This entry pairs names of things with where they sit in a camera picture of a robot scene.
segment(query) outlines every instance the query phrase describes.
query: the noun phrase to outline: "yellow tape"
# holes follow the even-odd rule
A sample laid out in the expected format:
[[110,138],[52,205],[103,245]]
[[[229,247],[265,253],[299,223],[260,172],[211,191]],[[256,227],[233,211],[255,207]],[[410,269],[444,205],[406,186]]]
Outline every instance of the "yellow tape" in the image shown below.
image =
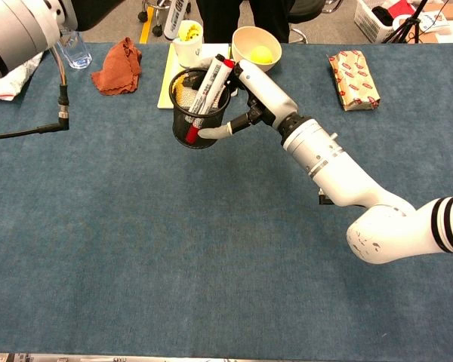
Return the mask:
[[153,21],[154,9],[148,7],[148,21],[143,25],[143,31],[141,32],[141,37],[139,38],[140,44],[146,44],[148,42],[149,28],[151,27],[151,22]]

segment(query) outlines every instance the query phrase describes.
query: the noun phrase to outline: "white basket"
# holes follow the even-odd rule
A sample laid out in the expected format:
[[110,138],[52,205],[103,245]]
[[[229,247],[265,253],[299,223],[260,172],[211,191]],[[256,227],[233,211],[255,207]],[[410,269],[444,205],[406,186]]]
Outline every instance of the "white basket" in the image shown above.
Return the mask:
[[357,0],[354,23],[364,32],[371,43],[381,43],[393,33],[392,26],[385,26],[371,11],[385,0]]

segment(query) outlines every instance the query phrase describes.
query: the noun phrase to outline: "white bowl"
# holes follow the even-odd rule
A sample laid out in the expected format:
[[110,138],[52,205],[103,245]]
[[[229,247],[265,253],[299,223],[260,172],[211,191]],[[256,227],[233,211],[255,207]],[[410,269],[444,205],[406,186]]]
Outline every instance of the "white bowl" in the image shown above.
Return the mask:
[[[250,60],[251,51],[259,45],[270,49],[272,52],[271,63],[256,63]],[[257,28],[256,26],[243,26],[233,33],[232,55],[236,62],[246,59],[266,72],[280,60],[282,47],[276,37],[268,31]]]

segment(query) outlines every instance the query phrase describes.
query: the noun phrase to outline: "notepad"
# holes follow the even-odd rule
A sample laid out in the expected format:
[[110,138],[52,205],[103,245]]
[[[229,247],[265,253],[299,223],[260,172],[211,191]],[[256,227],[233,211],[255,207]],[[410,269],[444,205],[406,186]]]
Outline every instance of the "notepad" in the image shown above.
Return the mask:
[[[203,44],[202,56],[214,57],[217,54],[222,54],[224,57],[229,57],[230,47],[228,44]],[[168,59],[166,60],[165,74],[163,75],[163,82],[161,92],[158,99],[158,108],[160,109],[173,109],[173,103],[169,98],[169,84],[176,74],[184,70],[178,62],[178,57],[174,51],[173,44],[169,44]]]

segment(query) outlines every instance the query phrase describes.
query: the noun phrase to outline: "white marker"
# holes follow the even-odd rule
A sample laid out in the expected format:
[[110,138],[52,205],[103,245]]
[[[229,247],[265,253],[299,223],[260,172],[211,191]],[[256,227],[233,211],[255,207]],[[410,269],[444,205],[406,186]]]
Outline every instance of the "white marker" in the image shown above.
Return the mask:
[[[211,65],[208,68],[205,77],[203,78],[202,85],[199,87],[198,92],[196,92],[195,99],[193,100],[190,109],[188,109],[189,112],[199,115],[199,111],[205,104],[206,96],[208,95],[208,92],[213,85],[213,81],[220,71],[224,60],[225,57],[221,54],[218,54],[215,58],[213,58]],[[188,115],[185,117],[185,119],[189,123],[193,123],[193,121],[195,120],[194,117],[190,117]]]
[[[230,59],[225,59],[220,67],[216,78],[211,85],[210,91],[206,96],[203,107],[197,112],[199,115],[207,115],[214,105],[214,101],[220,96],[223,91],[223,86],[227,81],[230,73],[232,72],[235,63]],[[196,142],[198,138],[198,131],[202,129],[204,118],[196,118],[193,124],[190,126],[188,133],[186,134],[186,141],[190,144]]]
[[181,20],[184,18],[187,6],[188,0],[171,0],[165,24],[165,38],[167,40],[173,40],[178,35]]

